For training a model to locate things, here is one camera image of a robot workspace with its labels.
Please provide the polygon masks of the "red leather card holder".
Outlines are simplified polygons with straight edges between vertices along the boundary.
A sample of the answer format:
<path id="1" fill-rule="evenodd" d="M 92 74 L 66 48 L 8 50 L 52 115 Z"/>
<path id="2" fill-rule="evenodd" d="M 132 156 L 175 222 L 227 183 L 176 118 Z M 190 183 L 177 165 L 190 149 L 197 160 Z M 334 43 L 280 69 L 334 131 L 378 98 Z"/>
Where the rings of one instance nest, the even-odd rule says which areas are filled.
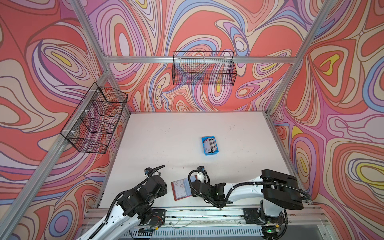
<path id="1" fill-rule="evenodd" d="M 193 183 L 197 180 L 197 176 L 171 182 L 172 192 L 175 201 L 185 199 L 192 196 L 190 182 Z"/>

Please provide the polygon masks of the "blue plastic tray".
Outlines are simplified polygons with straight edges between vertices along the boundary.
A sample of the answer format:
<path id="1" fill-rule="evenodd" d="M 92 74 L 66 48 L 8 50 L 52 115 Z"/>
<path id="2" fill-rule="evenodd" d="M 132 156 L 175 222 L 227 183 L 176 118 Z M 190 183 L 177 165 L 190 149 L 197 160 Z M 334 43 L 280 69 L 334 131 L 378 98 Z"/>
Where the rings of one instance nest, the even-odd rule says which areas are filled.
<path id="1" fill-rule="evenodd" d="M 216 155 L 219 152 L 217 141 L 214 136 L 202 137 L 202 145 L 206 156 Z"/>

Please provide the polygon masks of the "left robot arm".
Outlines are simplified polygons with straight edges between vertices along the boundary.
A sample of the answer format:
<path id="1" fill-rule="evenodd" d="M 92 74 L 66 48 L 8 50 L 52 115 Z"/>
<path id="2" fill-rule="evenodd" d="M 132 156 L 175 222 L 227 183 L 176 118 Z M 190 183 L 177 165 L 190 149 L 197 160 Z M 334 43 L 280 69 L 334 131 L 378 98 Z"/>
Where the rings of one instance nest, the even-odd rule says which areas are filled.
<path id="1" fill-rule="evenodd" d="M 112 201 L 107 214 L 79 240 L 117 240 L 125 232 L 151 221 L 152 204 L 167 194 L 167 184 L 156 174 L 164 165 L 146 168 L 147 178 L 135 187 L 120 192 Z"/>

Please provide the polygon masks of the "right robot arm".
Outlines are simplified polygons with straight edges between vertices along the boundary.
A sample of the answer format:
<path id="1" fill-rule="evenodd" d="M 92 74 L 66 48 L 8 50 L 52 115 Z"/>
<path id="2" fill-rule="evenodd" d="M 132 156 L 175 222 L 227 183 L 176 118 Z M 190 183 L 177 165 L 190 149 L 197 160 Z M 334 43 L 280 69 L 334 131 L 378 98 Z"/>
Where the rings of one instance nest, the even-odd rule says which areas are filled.
<path id="1" fill-rule="evenodd" d="M 259 177 L 242 183 L 219 183 L 212 185 L 205 169 L 200 166 L 189 172 L 188 184 L 193 197 L 222 210 L 228 204 L 240 200 L 260 198 L 260 206 L 253 213 L 244 209 L 244 219 L 248 224 L 265 226 L 287 219 L 287 210 L 302 210 L 303 201 L 310 201 L 311 195 L 300 189 L 298 179 L 294 176 L 273 170 L 262 170 Z"/>

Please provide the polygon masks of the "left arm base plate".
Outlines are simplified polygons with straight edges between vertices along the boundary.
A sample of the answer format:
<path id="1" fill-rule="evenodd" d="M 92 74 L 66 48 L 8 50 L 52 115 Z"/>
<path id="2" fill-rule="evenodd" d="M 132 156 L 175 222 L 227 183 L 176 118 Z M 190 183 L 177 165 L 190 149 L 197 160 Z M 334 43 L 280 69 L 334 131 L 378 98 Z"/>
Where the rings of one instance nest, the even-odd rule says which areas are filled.
<path id="1" fill-rule="evenodd" d="M 141 216 L 141 225 L 160 227 L 165 223 L 166 210 L 165 209 L 150 209 L 148 212 Z"/>

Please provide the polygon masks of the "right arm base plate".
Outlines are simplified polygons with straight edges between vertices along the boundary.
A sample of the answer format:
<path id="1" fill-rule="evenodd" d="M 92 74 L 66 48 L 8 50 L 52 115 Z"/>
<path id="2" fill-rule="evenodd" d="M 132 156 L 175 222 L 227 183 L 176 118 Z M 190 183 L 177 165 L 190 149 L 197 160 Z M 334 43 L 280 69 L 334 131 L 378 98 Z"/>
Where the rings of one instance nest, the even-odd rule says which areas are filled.
<path id="1" fill-rule="evenodd" d="M 244 208 L 243 217 L 247 224 L 256 224 L 264 226 L 267 224 L 284 224 L 286 222 L 285 215 L 280 213 L 277 217 L 267 216 L 262 208 Z"/>

